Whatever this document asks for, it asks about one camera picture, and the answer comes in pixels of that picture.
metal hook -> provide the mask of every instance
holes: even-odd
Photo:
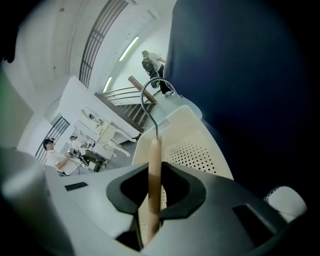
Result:
[[[158,139],[158,125],[157,122],[153,119],[153,117],[151,116],[151,114],[148,112],[148,110],[145,107],[144,104],[144,93],[145,93],[145,89],[147,88],[147,86],[149,84],[151,84],[154,81],[163,81],[166,83],[166,86],[170,87],[172,91],[174,91],[176,93],[176,95],[178,95],[179,98],[182,98],[182,96],[180,94],[177,93],[176,88],[173,86],[172,83],[170,83],[168,80],[162,78],[162,77],[154,77],[152,79],[150,79],[148,82],[145,83],[145,85],[143,86],[142,90],[141,90],[141,94],[140,94],[140,100],[141,100],[141,107],[144,110],[144,112],[148,115],[148,117],[150,117],[150,119],[152,120],[152,122],[154,123],[155,126],[155,133],[156,133],[156,138]]]

wooden handrail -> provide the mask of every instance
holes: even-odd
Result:
[[[156,96],[158,93],[160,93],[161,92],[161,90],[159,89],[159,90],[157,90],[154,94],[152,94],[152,96]]]
[[[141,83],[138,82],[137,79],[135,79],[135,77],[133,75],[129,76],[128,78],[129,82],[131,84],[133,84],[133,86],[135,88],[137,88],[139,90],[139,92],[141,92],[141,90],[143,89],[143,85]],[[151,102],[151,103],[157,103],[157,100],[147,91],[144,91],[144,96]]]

perforated plastic panel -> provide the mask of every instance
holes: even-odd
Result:
[[[162,140],[162,161],[184,165],[233,180],[229,166],[216,141],[204,124],[186,105],[179,107],[158,124]],[[139,139],[132,164],[147,163],[155,128]],[[162,209],[166,207],[166,193],[162,188]],[[147,241],[148,195],[138,211],[142,241]]]

wooden stick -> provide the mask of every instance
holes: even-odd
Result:
[[[148,235],[149,243],[160,228],[159,212],[161,207],[161,137],[151,141],[149,158],[149,196],[148,196]]]

metal grate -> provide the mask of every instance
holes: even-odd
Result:
[[[127,5],[128,3],[125,0],[109,0],[91,29],[85,44],[79,74],[79,80],[87,88],[101,43],[111,25]]]
[[[70,123],[68,123],[67,120],[61,116],[46,134],[44,139],[53,138],[54,142],[56,143],[69,125]],[[44,149],[42,142],[35,153],[35,157],[40,161],[41,164],[45,164],[47,161],[47,151]]]

